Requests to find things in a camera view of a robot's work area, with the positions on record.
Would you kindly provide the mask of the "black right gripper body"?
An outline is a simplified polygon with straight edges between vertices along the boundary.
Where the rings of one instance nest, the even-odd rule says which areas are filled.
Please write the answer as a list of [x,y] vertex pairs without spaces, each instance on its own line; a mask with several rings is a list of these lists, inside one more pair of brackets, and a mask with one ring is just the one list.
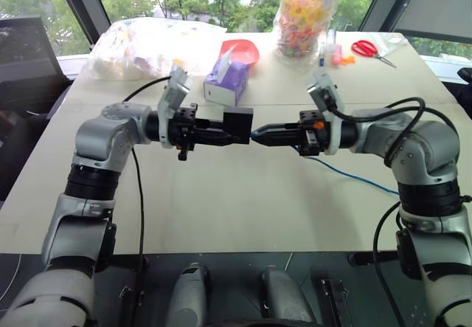
[[301,111],[299,127],[302,141],[299,144],[300,156],[318,156],[327,148],[327,122],[320,111]]

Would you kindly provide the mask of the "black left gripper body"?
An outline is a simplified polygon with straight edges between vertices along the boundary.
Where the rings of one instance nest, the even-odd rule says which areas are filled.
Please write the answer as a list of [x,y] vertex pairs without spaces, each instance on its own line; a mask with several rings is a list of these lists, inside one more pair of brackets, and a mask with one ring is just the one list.
[[168,135],[170,143],[178,150],[178,160],[186,161],[188,153],[194,150],[199,138],[196,135],[198,129],[207,129],[209,121],[196,117],[197,103],[191,103],[188,107],[180,107],[170,119]]

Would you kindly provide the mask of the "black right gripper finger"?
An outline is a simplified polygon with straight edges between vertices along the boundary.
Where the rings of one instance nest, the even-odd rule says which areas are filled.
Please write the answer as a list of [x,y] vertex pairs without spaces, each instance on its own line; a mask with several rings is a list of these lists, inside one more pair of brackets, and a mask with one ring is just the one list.
[[272,134],[289,134],[299,130],[299,123],[269,123],[260,126],[255,130],[256,136]]
[[254,135],[254,141],[269,147],[274,146],[298,146],[300,139],[295,136],[284,134],[259,134]]

